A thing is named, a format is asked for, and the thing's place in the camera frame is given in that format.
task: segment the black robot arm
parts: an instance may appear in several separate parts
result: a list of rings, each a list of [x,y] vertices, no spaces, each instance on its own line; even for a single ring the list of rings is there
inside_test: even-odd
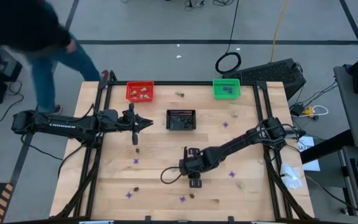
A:
[[[283,147],[286,144],[286,135],[287,133],[278,118],[265,119],[255,128],[222,146],[211,146],[203,150],[185,148],[183,159],[179,161],[180,173],[189,177],[190,187],[200,188],[202,187],[200,173],[217,168],[226,156],[258,143],[271,147]]]
[[[12,130],[16,134],[42,132],[75,138],[85,146],[92,147],[96,134],[117,131],[132,131],[132,143],[136,145],[137,133],[153,125],[152,120],[134,113],[133,103],[128,110],[122,112],[121,117],[118,117],[116,110],[104,110],[92,116],[87,114],[81,118],[73,118],[34,110],[22,111],[14,115]]]

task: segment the plastic bag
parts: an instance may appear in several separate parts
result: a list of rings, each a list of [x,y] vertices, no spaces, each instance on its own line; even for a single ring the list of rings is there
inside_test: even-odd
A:
[[[287,188],[297,189],[303,186],[299,169],[290,167],[286,163],[281,165],[280,176]]]

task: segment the black jacket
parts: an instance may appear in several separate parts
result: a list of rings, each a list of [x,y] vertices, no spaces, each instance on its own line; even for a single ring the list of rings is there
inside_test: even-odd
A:
[[[70,33],[44,0],[0,0],[0,45],[23,52],[65,47]]]

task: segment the wooden tabletop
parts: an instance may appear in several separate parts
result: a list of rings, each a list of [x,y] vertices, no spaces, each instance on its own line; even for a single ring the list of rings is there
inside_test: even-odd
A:
[[[97,85],[96,82],[82,84],[76,117],[83,116],[94,103]],[[185,94],[183,98],[175,95],[178,90]],[[292,124],[282,83],[268,83],[268,93],[273,115],[283,124]],[[128,109],[125,94],[126,86],[113,86],[110,108],[119,114]],[[265,108],[262,92],[260,97]],[[166,130],[167,110],[180,109],[196,110],[196,130]],[[189,188],[187,177],[181,177],[171,185],[160,181],[164,168],[178,165],[185,146],[200,149],[219,146],[256,126],[258,119],[251,86],[242,86],[242,96],[236,100],[215,100],[212,86],[157,85],[153,102],[135,103],[135,112],[152,119],[154,125],[139,134],[138,146],[132,145],[130,132],[105,135],[92,219],[144,220],[150,215],[152,220],[227,221],[228,216],[233,216],[236,221],[274,220],[261,144],[247,147],[226,158],[218,168],[201,174],[201,189]],[[236,112],[238,117],[233,118],[232,112]],[[229,124],[226,128],[223,126],[225,122]],[[297,147],[295,141],[288,143]],[[69,139],[65,156],[79,145],[76,140]],[[84,155],[85,149],[69,158],[63,166],[51,215],[60,212],[77,190]],[[281,155],[283,162],[299,168],[303,186],[290,189],[290,192],[305,212],[313,216],[300,154],[284,148]],[[235,173],[234,177],[229,175],[231,172]],[[168,171],[164,179],[173,180],[178,175],[179,171]],[[279,190],[277,194],[281,216],[285,217]],[[87,198],[88,191],[83,197],[81,214],[85,214]]]

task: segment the green basket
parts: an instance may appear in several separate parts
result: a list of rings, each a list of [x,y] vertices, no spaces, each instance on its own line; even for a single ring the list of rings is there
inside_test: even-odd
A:
[[[232,93],[224,88],[232,88]],[[236,78],[216,78],[213,80],[214,97],[216,100],[232,100],[241,96],[240,80]]]

